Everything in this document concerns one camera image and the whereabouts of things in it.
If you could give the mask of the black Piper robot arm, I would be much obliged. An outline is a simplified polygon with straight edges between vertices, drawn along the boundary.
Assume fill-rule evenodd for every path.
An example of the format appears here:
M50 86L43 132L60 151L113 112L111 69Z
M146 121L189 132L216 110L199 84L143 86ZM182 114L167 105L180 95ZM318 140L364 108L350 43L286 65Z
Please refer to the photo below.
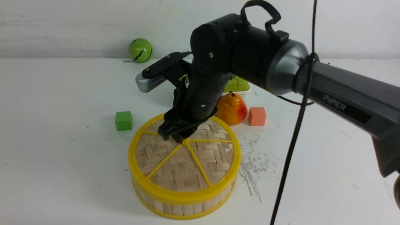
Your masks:
M158 133L177 142L216 113L228 76L238 76L281 98L303 96L280 181L277 213L289 164L308 100L366 131L374 144L380 174L399 172L399 87L319 61L315 50L273 30L281 16L270 3L251 0L240 14L229 14L193 30L193 60L187 72L161 73L176 86L174 105Z

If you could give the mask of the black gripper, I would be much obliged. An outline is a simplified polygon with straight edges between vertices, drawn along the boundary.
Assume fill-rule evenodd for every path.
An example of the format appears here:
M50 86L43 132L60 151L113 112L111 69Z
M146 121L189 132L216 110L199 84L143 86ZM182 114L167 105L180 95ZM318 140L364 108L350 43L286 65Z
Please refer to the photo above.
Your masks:
M183 142L216 113L217 100L218 88L176 88L173 107L164 114L158 134L164 140Z

